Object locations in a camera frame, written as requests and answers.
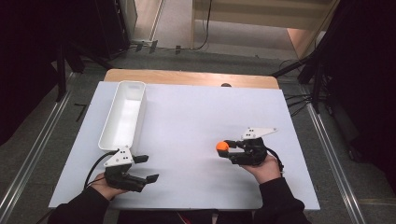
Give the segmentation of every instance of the white tabletop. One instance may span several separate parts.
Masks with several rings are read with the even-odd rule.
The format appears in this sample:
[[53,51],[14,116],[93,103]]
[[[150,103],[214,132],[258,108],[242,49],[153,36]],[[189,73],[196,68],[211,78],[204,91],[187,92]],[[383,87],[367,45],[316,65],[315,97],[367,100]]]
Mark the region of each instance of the white tabletop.
[[[117,82],[100,82],[49,203],[56,207],[81,193],[94,162],[105,154],[98,141]],[[116,209],[257,209],[262,206],[254,177],[215,150],[222,140],[240,140],[248,127],[277,128],[264,136],[285,165],[294,196],[307,210],[318,199],[281,90],[148,84],[147,109],[131,175],[159,174],[141,193],[118,196]],[[99,163],[92,179],[105,170]]]

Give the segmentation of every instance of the wooden furniture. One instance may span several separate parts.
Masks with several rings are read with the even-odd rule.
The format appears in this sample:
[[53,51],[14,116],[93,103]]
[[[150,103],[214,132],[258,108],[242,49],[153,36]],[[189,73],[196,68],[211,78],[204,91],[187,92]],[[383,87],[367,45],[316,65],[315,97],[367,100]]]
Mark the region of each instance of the wooden furniture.
[[214,73],[178,72],[163,70],[108,70],[105,81],[134,80],[152,84],[181,84],[200,86],[221,86],[224,83],[232,87],[279,89],[274,77],[230,75]]
[[[206,20],[210,0],[192,0],[191,48],[195,20]],[[213,0],[210,20],[288,28],[298,58],[306,56],[332,19],[339,0]]]

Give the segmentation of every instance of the gray floor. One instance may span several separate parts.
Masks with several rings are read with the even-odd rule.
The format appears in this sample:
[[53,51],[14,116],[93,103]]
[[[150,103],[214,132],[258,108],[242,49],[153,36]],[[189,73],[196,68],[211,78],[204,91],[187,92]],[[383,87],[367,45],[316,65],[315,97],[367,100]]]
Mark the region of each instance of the gray floor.
[[[139,52],[129,51],[112,62],[115,66],[122,68],[245,75],[269,74],[276,71],[281,63],[280,60],[193,51],[182,51],[176,55],[172,50],[167,49],[157,49],[155,53],[151,54],[148,49]],[[82,119],[77,121],[81,113],[81,106],[75,104],[88,105],[97,83],[104,78],[106,73],[105,69],[95,63],[86,61],[86,65],[84,74],[77,76],[65,110],[16,203],[8,223],[36,222],[49,210],[51,194],[82,122]],[[279,79],[280,88],[285,94],[301,94],[300,86],[295,79],[297,74],[295,71]],[[2,190],[2,194],[19,171],[53,107],[55,97],[56,89],[42,101],[12,139],[0,147],[0,168],[3,177],[0,190]],[[298,106],[292,107],[290,112],[297,108]],[[394,198],[394,193],[390,190],[380,171],[371,164],[356,163],[348,158],[347,146],[337,130],[334,120],[326,114],[324,109],[322,109],[322,117],[358,199]],[[304,109],[292,120],[321,206],[320,211],[307,211],[306,215],[313,223],[352,223],[309,113]],[[367,223],[393,223],[396,219],[394,205],[362,204],[361,210],[364,212]],[[114,223],[116,216],[117,211],[110,211],[106,223]]]

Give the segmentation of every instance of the person's right hand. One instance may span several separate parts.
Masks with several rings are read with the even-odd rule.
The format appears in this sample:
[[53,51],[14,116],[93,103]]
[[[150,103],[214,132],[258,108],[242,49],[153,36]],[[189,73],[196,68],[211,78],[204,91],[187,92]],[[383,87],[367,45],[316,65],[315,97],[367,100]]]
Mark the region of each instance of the person's right hand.
[[276,158],[269,154],[258,166],[241,165],[241,167],[253,174],[259,184],[281,177]]

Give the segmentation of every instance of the person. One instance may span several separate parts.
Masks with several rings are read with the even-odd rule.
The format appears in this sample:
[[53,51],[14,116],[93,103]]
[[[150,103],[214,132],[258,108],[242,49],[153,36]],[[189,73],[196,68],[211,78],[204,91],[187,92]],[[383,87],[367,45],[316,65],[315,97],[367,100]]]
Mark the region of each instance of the person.
[[[279,172],[275,157],[268,155],[259,166],[242,167],[253,174],[259,183],[262,194],[262,207],[255,211],[253,218],[247,217],[246,213],[220,212],[217,221],[218,224],[310,223],[304,215],[304,204],[293,197],[286,179]],[[104,179],[104,174],[99,174],[95,180],[97,181],[93,182],[72,201],[59,205],[50,215],[48,223],[103,223],[110,200],[126,191],[109,187]],[[204,224],[212,223],[212,213],[212,210],[184,213],[169,211],[121,211],[118,224]]]

